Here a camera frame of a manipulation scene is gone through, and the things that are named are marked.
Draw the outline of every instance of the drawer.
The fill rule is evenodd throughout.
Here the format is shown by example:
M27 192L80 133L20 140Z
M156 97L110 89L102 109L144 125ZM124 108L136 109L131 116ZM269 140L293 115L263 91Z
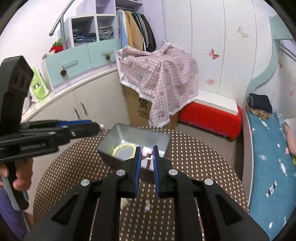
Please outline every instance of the drawer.
M45 63L52 86L91 69L87 44L50 55L45 59ZM61 75L62 68L67 71L65 76Z
M120 49L119 39L109 39L87 44L92 68L115 61L115 52Z

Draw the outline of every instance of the human hand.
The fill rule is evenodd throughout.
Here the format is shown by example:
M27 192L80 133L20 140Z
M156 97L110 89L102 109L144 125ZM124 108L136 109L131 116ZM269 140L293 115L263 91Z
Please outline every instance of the human hand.
M31 178L33 175L32 171L33 158L24 160L23 164L16 170L17 179L13 182L13 187L18 191L26 191L31 186ZM5 164L0 164L0 176L8 177L9 172Z

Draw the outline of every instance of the red stool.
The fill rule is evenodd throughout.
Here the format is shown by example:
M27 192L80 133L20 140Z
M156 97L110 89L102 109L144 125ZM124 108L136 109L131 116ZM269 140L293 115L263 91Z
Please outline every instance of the red stool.
M179 111L178 120L235 140L242 128L241 109L238 114L218 110L206 105L192 102Z

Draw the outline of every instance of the handrail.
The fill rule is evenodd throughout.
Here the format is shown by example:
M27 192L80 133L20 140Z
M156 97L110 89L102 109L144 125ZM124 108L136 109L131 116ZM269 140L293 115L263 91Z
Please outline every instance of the handrail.
M53 36L58 24L60 23L61 25L61 38L62 38L62 44L63 44L63 49L65 50L66 47L66 37L65 37L65 27L64 27L64 15L67 12L67 10L69 9L69 7L72 5L72 3L75 0L71 0L68 5L65 7L65 9L62 11L62 13L60 14L59 18L57 19L57 21L55 22L52 30L49 33L49 36Z

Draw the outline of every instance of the brown tablecloth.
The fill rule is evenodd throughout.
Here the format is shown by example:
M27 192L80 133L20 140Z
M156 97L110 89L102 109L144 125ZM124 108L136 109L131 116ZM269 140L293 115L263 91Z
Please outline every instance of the brown tablecloth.
M153 131L169 133L172 137L166 158L173 167L190 178L212 178L246 212L247 199L242 184L229 164L213 149L188 135L157 127ZM85 138L64 151L47 169L38 186L33 215L38 222L75 184L82 179L100 180L114 171L96 151L100 134ZM145 212L145 201L151 204ZM174 240L173 200L158 199L153 184L140 181L138 197L124 207L120 215L119 240Z

